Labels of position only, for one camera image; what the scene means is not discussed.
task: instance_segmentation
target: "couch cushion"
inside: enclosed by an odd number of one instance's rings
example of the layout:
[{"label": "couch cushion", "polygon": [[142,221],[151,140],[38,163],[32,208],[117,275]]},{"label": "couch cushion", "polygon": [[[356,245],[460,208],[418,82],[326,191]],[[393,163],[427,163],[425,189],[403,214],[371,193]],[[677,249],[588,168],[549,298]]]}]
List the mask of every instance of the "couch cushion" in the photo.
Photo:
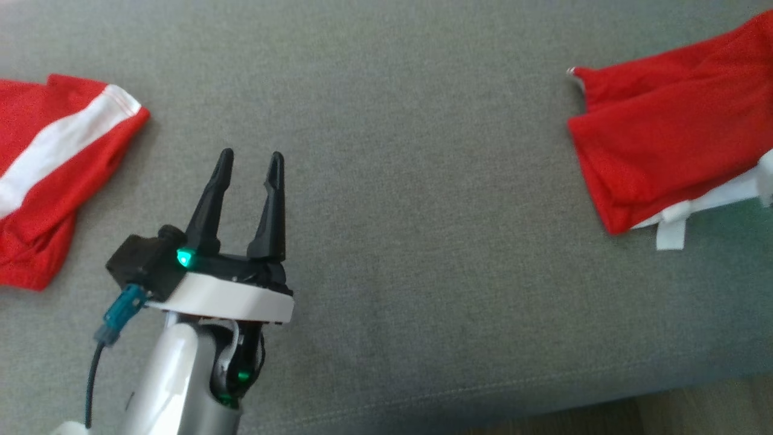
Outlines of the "couch cushion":
[{"label": "couch cushion", "polygon": [[[274,150],[287,160],[294,320],[240,433],[430,433],[768,370],[773,212],[610,237],[566,129],[564,71],[725,32],[767,2],[115,0],[0,2],[0,77],[115,83],[153,114],[80,213],[43,294],[0,290],[0,432],[80,419],[92,333],[129,233],[184,226],[236,152],[220,238],[252,239]],[[111,433],[162,317],[104,353]]]}]

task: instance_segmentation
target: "white clothing tag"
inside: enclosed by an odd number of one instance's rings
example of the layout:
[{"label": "white clothing tag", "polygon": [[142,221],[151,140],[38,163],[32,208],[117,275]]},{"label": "white clothing tag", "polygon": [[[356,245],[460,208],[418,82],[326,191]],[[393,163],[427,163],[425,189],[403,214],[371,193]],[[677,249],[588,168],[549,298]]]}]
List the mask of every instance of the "white clothing tag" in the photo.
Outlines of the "white clothing tag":
[{"label": "white clothing tag", "polygon": [[686,229],[687,220],[685,219],[660,222],[655,238],[655,248],[658,251],[681,251],[684,249]]}]

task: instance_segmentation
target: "green led light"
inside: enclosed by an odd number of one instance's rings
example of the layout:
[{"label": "green led light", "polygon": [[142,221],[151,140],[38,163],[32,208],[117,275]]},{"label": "green led light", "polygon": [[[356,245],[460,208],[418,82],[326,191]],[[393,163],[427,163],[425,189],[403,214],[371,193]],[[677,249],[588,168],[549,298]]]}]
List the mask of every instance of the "green led light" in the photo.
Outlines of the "green led light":
[{"label": "green led light", "polygon": [[221,394],[220,397],[220,403],[222,403],[225,406],[233,406],[233,399],[231,399],[231,396],[227,394]]},{"label": "green led light", "polygon": [[193,253],[190,249],[180,248],[177,250],[177,261],[186,268],[190,268],[193,263]]}]

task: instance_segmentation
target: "robotic arm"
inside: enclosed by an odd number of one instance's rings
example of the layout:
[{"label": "robotic arm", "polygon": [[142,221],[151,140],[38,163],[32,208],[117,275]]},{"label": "robotic arm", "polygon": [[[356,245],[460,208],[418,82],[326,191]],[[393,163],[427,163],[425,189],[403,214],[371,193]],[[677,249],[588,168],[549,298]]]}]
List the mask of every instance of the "robotic arm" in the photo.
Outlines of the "robotic arm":
[{"label": "robotic arm", "polygon": [[262,327],[290,321],[295,302],[281,264],[284,158],[271,157],[261,222],[244,256],[220,254],[217,239],[232,165],[233,151],[224,149],[185,233],[164,225],[156,238],[131,235],[107,262],[123,291],[94,337],[86,424],[68,422],[52,435],[90,433],[102,348],[142,307],[165,311],[166,325],[119,433],[236,434],[241,399],[265,361]]}]

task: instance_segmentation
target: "red cloth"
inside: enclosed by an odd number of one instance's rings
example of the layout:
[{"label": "red cloth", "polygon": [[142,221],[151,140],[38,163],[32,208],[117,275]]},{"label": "red cloth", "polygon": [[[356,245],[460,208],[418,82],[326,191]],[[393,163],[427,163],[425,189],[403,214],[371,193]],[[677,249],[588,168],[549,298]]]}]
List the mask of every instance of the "red cloth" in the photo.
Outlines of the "red cloth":
[{"label": "red cloth", "polygon": [[77,208],[149,116],[119,87],[94,80],[0,80],[0,284],[46,287],[66,258]]},{"label": "red cloth", "polygon": [[773,11],[702,43],[574,75],[587,114],[569,129],[612,234],[704,195],[773,148]]}]

